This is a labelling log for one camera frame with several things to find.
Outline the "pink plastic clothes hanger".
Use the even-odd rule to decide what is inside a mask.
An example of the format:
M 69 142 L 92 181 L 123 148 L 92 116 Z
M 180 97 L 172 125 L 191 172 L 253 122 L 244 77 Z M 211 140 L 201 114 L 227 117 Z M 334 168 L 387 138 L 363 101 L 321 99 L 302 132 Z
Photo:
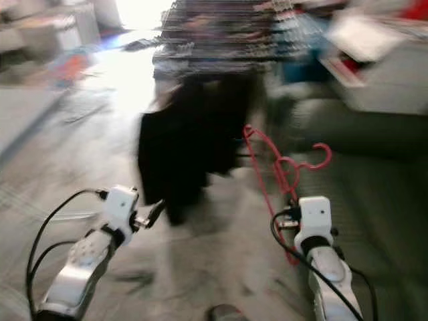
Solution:
M 243 140 L 245 142 L 245 146 L 249 152 L 249 156 L 251 159 L 251 164 L 253 165 L 253 169 L 255 175 L 257 177 L 257 182 L 259 183 L 259 187 L 261 189 L 261 193 L 263 195 L 263 199 L 265 199 L 265 205 L 267 207 L 267 211 L 270 214 L 270 217 L 273 218 L 276 216 L 276 212 L 274 211 L 274 206 L 270 201 L 270 196 L 267 191 L 267 185 L 265 183 L 265 175 L 261 171 L 261 166 L 259 162 L 259 158 L 256 156 L 256 153 L 253 149 L 253 137 L 258 136 L 261 138 L 263 145 L 267 146 L 270 152 L 274 154 L 274 160 L 272 163 L 272 171 L 276 181 L 276 186 L 280 189 L 281 195 L 286 195 L 291 201 L 296 202 L 297 206 L 299 197 L 297 196 L 297 186 L 300 182 L 300 174 L 302 174 L 303 169 L 306 171 L 317 171 L 318 169 L 323 169 L 327 167 L 332 159 L 332 150 L 327 144 L 318 142 L 312 145 L 313 149 L 321 150 L 324 152 L 324 160 L 320 163 L 312 163 L 301 162 L 298 163 L 294 161 L 294 159 L 290 158 L 290 156 L 284 156 L 273 142 L 271 138 L 269 138 L 266 134 L 261 132 L 259 129 L 254 128 L 251 125 L 245 125 L 243 129 Z M 296 245 L 288 245 L 284 243 L 284 236 L 280 230 L 280 225 L 273 221 L 273 231 L 272 235 L 275 241 L 278 244 L 284 247 L 285 259 L 290 265 L 297 265 L 301 259 L 303 259 L 302 254 L 299 253 Z

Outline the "black shirt with grey print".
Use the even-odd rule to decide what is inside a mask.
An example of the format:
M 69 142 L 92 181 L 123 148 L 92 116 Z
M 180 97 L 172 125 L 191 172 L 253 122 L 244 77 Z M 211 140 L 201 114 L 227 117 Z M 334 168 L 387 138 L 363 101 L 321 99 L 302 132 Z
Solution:
M 204 85 L 184 80 L 163 101 L 162 109 L 140 119 L 137 162 L 147 205 L 165 202 L 171 225 L 181 225 L 187 210 L 201 196 L 204 174 L 192 159 L 193 128 L 198 107 L 206 98 Z

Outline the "green leather sofa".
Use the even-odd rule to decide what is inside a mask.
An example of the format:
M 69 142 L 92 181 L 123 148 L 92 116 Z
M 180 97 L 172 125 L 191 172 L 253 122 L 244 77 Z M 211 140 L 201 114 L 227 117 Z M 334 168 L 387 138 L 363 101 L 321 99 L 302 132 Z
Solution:
M 302 171 L 297 196 L 330 199 L 336 244 L 376 288 L 380 321 L 428 321 L 428 116 L 357 111 L 337 99 L 270 109 L 263 131 Z

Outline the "robot right leg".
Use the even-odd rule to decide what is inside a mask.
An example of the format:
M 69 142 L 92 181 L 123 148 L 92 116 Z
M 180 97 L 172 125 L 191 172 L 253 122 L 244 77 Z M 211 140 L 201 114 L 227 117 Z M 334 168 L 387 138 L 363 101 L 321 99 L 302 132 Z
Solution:
M 236 306 L 218 304 L 205 313 L 206 321 L 249 321 L 247 316 Z

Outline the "grey folding table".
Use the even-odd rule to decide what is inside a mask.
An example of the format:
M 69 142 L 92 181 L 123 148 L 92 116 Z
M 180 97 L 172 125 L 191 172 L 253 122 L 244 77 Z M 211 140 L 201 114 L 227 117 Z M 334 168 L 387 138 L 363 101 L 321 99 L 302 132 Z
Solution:
M 0 165 L 13 158 L 21 141 L 64 95 L 64 89 L 0 88 Z

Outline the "blue hard suitcase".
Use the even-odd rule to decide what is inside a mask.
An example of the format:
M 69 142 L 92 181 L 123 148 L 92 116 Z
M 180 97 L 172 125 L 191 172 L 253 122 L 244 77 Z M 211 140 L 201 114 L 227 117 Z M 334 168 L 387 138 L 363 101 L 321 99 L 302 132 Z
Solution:
M 298 34 L 298 49 L 295 58 L 281 63 L 282 83 L 329 82 L 330 72 L 319 61 L 320 56 L 329 47 L 326 34 L 330 29 L 330 20 L 300 13 L 291 21 Z

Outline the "colourful baby bouncer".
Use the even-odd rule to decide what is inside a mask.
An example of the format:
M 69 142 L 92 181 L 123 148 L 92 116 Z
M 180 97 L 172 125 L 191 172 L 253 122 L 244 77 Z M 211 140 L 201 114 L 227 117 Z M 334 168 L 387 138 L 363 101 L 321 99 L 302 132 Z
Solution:
M 86 48 L 67 51 L 49 65 L 49 84 L 53 88 L 72 88 L 92 65 L 94 54 Z

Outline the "white plastic storage box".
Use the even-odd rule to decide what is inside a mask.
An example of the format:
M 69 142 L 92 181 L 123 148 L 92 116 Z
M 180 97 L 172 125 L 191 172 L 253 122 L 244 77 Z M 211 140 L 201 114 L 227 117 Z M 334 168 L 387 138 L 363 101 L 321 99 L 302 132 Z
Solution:
M 349 107 L 428 116 L 428 19 L 337 13 L 319 61 Z

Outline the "metal clothes drying rack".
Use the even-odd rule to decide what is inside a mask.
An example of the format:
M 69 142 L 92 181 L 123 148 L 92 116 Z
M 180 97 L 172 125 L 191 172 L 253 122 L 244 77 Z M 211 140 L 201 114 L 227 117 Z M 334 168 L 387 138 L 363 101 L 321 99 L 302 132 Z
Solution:
M 183 74 L 265 70 L 295 58 L 292 0 L 175 0 L 163 13 L 153 64 Z

